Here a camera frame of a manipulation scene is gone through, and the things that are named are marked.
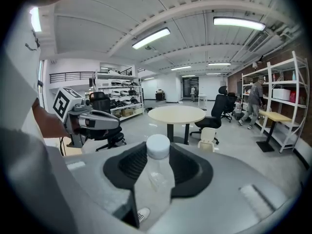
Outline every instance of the air vent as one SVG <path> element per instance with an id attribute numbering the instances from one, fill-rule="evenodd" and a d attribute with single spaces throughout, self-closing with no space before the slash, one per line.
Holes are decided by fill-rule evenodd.
<path id="1" fill-rule="evenodd" d="M 262 44 L 264 44 L 267 40 L 269 40 L 270 34 L 266 31 L 261 32 L 254 38 L 254 41 L 249 45 L 248 51 L 254 52 L 257 48 L 259 48 Z"/>

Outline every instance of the black office chair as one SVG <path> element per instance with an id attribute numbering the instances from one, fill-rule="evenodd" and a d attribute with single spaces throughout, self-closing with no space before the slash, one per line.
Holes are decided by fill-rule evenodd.
<path id="1" fill-rule="evenodd" d="M 111 102 L 110 99 L 107 97 L 106 94 L 103 92 L 94 92 L 89 95 L 90 103 L 95 110 L 104 111 L 107 113 L 111 113 Z M 122 141 L 125 145 L 127 144 L 124 139 L 123 133 L 121 133 L 122 128 L 119 126 L 115 129 L 108 130 L 108 133 L 104 137 L 100 137 L 99 139 L 95 140 L 104 140 L 107 139 L 107 144 L 101 146 L 96 149 L 96 152 L 100 149 L 110 149 L 112 147 L 117 147 L 117 143 Z"/>
<path id="2" fill-rule="evenodd" d="M 228 93 L 226 97 L 227 101 L 223 110 L 223 115 L 221 115 L 221 119 L 226 118 L 231 122 L 237 96 L 235 95 L 235 93 Z"/>
<path id="3" fill-rule="evenodd" d="M 211 110 L 211 116 L 205 117 L 201 121 L 195 122 L 195 125 L 199 127 L 199 131 L 190 132 L 192 134 L 201 134 L 201 130 L 205 127 L 219 128 L 221 126 L 221 115 L 224 110 L 227 101 L 226 86 L 219 88 L 220 95 L 217 95 L 214 102 L 214 107 Z M 219 140 L 215 137 L 216 144 L 219 144 Z"/>

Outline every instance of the ceiling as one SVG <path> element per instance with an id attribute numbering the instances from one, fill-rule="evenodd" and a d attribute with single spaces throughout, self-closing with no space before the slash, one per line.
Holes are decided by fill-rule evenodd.
<path id="1" fill-rule="evenodd" d="M 177 72 L 228 74 L 261 56 L 248 51 L 258 32 L 215 26 L 213 17 L 260 21 L 273 37 L 281 26 L 290 32 L 296 26 L 286 4 L 286 0 L 62 0 L 39 9 L 42 32 L 38 35 L 43 53 L 50 58 L 80 53 L 106 62 L 122 59 L 156 73 L 190 65 L 191 69 Z M 163 27 L 170 29 L 170 35 L 150 43 L 150 50 L 132 48 L 136 41 Z M 278 44 L 285 41 L 278 38 Z M 209 62 L 232 65 L 211 68 Z"/>

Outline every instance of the round table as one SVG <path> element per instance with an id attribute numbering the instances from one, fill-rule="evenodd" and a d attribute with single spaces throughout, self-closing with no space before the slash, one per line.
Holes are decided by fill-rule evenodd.
<path id="1" fill-rule="evenodd" d="M 185 124 L 184 144 L 188 144 L 190 123 L 202 120 L 205 111 L 189 106 L 164 106 L 152 109 L 148 116 L 167 124 L 167 137 L 174 141 L 174 124 Z"/>

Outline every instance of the black table leg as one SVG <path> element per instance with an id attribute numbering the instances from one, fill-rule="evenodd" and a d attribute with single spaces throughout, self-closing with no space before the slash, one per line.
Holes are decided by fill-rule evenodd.
<path id="1" fill-rule="evenodd" d="M 185 124 L 184 144 L 188 145 L 190 125 Z"/>
<path id="2" fill-rule="evenodd" d="M 173 124 L 167 124 L 167 137 L 170 142 L 174 141 L 174 126 Z"/>
<path id="3" fill-rule="evenodd" d="M 256 142 L 264 153 L 266 153 L 266 152 L 274 152 L 274 149 L 269 144 L 269 141 L 270 141 L 270 139 L 272 137 L 272 133 L 273 133 L 275 125 L 276 125 L 276 121 L 273 121 L 271 129 L 270 129 L 270 132 L 269 132 L 269 136 L 268 136 L 266 141 L 257 141 Z"/>

